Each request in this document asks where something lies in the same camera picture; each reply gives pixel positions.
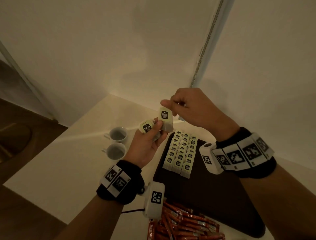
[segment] wristband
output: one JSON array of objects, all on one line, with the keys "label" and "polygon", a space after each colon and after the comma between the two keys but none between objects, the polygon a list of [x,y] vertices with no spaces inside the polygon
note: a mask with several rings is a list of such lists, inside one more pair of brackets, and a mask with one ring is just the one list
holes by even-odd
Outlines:
[{"label": "wristband", "polygon": [[145,182],[141,168],[125,160],[112,166],[100,180],[97,194],[108,201],[131,203],[136,195],[144,192]]},{"label": "wristband", "polygon": [[216,141],[212,150],[224,171],[233,172],[240,178],[264,178],[269,176],[277,166],[273,151],[257,135],[246,128],[222,142]]}]

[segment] black tray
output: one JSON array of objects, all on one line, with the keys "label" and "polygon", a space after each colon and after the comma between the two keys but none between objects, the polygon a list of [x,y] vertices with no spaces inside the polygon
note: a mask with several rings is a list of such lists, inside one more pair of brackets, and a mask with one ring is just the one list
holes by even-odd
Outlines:
[{"label": "black tray", "polygon": [[190,179],[162,168],[173,136],[174,133],[168,138],[153,178],[165,185],[165,197],[249,236],[262,237],[265,225],[239,178],[233,173],[215,175],[207,171],[199,152],[205,141],[197,141]]}]

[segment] white countertop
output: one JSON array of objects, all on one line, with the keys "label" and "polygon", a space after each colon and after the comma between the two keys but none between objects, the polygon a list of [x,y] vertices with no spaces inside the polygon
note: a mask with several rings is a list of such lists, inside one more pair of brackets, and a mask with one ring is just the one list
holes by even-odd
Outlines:
[{"label": "white countertop", "polygon": [[[46,212],[69,224],[95,196],[100,178],[113,164],[101,152],[110,145],[103,137],[109,129],[128,129],[129,147],[139,123],[155,118],[158,112],[125,99],[108,95],[87,114],[67,129],[48,147],[33,158],[4,185]],[[215,142],[206,130],[174,119],[174,129],[194,133],[198,138]],[[158,148],[153,160],[143,168],[145,184],[152,181],[166,141]],[[142,208],[144,198],[124,206],[124,210]],[[148,219],[141,212],[122,214],[111,239],[146,239]],[[220,223],[226,239],[254,239]],[[268,230],[262,239],[273,239]]]}]

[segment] espresso cup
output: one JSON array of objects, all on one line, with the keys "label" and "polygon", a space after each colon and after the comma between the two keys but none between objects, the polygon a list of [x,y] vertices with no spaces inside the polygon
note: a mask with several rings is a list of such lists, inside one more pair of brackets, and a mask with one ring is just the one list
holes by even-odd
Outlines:
[{"label": "espresso cup", "polygon": [[126,142],[127,140],[127,130],[123,127],[116,127],[110,130],[109,133],[104,134],[104,136],[114,142]]},{"label": "espresso cup", "polygon": [[115,142],[107,148],[102,149],[102,152],[111,160],[121,160],[126,154],[126,147],[122,143]]}]

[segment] brown floor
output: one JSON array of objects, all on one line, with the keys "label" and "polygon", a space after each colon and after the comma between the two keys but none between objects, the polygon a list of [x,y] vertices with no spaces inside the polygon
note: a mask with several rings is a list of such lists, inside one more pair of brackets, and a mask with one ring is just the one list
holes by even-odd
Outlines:
[{"label": "brown floor", "polygon": [[67,127],[0,99],[0,129],[21,123],[32,130],[26,148],[0,163],[0,239],[53,239],[66,224],[3,186],[3,183]]}]

